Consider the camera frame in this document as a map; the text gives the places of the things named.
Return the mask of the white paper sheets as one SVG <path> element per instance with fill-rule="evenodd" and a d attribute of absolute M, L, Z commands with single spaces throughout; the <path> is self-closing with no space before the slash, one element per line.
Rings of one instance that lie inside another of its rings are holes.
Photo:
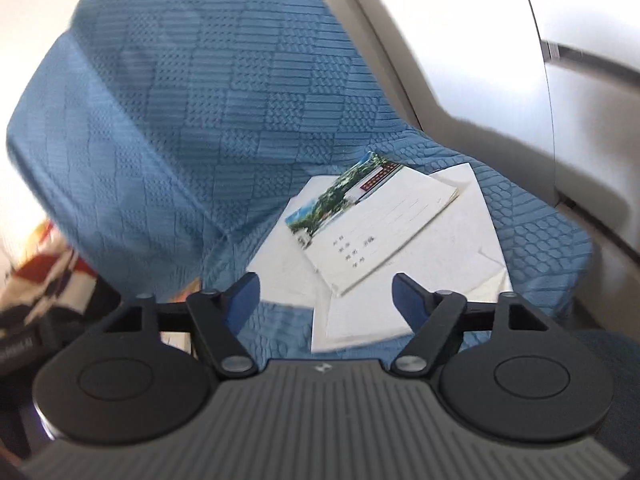
<path fill-rule="evenodd" d="M 458 196 L 398 255 L 343 298 L 333 298 L 278 221 L 248 265 L 260 278 L 260 296 L 286 312 L 312 317 L 308 347 L 319 353 L 405 336 L 410 327 L 392 300 L 392 281 L 405 273 L 428 290 L 461 292 L 493 302 L 511 282 L 498 236 L 476 175 L 468 164 L 436 172 Z"/>

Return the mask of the photo cover notebook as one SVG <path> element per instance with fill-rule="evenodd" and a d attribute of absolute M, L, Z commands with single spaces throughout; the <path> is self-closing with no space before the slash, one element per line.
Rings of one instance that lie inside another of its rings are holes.
<path fill-rule="evenodd" d="M 450 184 L 369 152 L 285 224 L 329 290 L 343 296 L 458 195 Z"/>

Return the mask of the white orange cartoon book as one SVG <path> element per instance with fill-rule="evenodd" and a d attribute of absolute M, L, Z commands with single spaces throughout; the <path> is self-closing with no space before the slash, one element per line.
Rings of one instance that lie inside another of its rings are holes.
<path fill-rule="evenodd" d="M 186 297 L 199 292 L 202 289 L 202 280 L 196 278 L 189 285 L 186 285 L 184 289 L 181 289 L 178 294 L 175 294 L 170 302 L 185 302 Z M 190 330 L 188 328 L 180 328 L 179 323 L 176 321 L 168 322 L 168 329 L 160 331 L 160 339 L 164 344 L 182 350 L 189 353 L 194 359 L 198 357 L 192 344 Z"/>

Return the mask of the red black striped blanket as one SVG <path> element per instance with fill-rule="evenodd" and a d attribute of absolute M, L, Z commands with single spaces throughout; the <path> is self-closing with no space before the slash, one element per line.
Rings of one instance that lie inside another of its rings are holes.
<path fill-rule="evenodd" d="M 1 333 L 54 309 L 86 315 L 98 278 L 51 220 L 41 222 L 27 240 L 22 262 L 1 287 Z"/>

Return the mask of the blue textured chair cover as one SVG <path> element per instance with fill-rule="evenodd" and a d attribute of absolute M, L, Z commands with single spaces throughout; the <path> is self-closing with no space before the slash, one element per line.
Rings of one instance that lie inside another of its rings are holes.
<path fill-rule="evenodd" d="M 466 162 L 395 112 L 323 0 L 80 0 L 9 159 L 123 297 L 239 278 L 314 176 Z"/>

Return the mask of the black wall rail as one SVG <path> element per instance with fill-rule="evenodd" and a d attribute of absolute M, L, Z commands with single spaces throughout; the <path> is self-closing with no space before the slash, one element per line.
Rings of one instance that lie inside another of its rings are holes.
<path fill-rule="evenodd" d="M 634 84 L 635 86 L 639 84 L 640 75 L 638 70 L 607 60 L 602 56 L 549 41 L 541 41 L 540 47 L 542 57 L 546 63 L 560 64 L 573 70 L 598 73 L 625 81 L 626 84 Z"/>

